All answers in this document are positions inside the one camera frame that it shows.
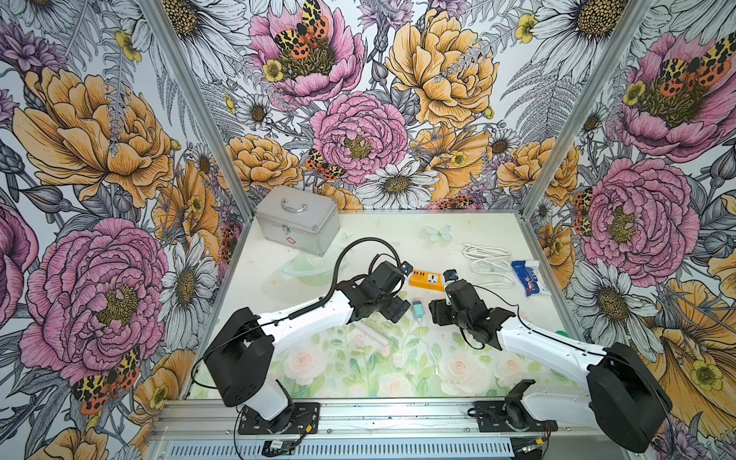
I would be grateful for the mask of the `teal USB charger adapter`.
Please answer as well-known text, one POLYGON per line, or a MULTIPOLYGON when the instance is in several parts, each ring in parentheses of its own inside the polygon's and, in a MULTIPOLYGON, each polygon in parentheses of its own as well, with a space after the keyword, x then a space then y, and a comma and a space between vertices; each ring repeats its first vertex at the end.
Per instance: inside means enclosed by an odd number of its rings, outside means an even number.
POLYGON ((412 312, 414 314, 414 318, 416 320, 421 320, 425 316, 424 306, 421 300, 413 300, 412 301, 412 312))

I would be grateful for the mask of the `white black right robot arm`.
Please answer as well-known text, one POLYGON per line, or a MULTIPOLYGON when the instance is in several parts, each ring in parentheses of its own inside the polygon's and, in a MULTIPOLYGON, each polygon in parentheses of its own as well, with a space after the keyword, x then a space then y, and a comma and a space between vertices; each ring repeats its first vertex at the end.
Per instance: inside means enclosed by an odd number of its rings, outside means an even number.
POLYGON ((523 320, 513 305, 487 307, 465 280, 450 282, 429 311, 438 326, 456 326, 481 345, 530 358, 574 381, 559 389, 526 379, 507 394, 508 409, 535 421, 600 429, 619 447, 643 453, 673 408, 630 346, 600 346, 546 331, 523 320))

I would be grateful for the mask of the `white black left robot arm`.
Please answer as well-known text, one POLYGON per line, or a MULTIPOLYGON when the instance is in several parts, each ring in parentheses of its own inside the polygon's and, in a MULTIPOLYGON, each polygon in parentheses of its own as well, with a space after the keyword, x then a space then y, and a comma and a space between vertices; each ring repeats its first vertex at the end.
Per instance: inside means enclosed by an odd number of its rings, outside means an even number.
POLYGON ((375 312, 397 323, 410 303, 398 297, 411 264, 387 261, 367 275, 335 285, 333 293, 314 304, 280 312, 234 312, 203 355, 214 385, 226 406, 242 406, 243 416, 269 434, 286 431, 297 408, 288 391, 268 375, 275 354, 324 330, 346 326, 375 312))

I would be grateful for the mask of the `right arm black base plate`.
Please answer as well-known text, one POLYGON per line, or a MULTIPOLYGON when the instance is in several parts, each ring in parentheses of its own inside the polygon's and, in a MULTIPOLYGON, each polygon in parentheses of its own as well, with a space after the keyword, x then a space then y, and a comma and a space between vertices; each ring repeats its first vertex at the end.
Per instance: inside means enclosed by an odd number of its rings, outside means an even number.
POLYGON ((474 402, 467 415, 475 419, 480 432, 514 433, 558 430, 555 421, 538 421, 522 407, 502 400, 474 402))

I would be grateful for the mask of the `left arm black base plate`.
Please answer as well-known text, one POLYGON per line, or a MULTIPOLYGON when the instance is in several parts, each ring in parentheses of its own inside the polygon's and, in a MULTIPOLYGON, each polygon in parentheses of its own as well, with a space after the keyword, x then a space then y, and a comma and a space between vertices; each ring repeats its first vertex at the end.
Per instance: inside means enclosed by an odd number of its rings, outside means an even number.
POLYGON ((254 409, 245 406, 241 411, 237 433, 239 435, 316 434, 320 409, 319 402, 291 402, 281 414, 271 421, 266 421, 254 409))

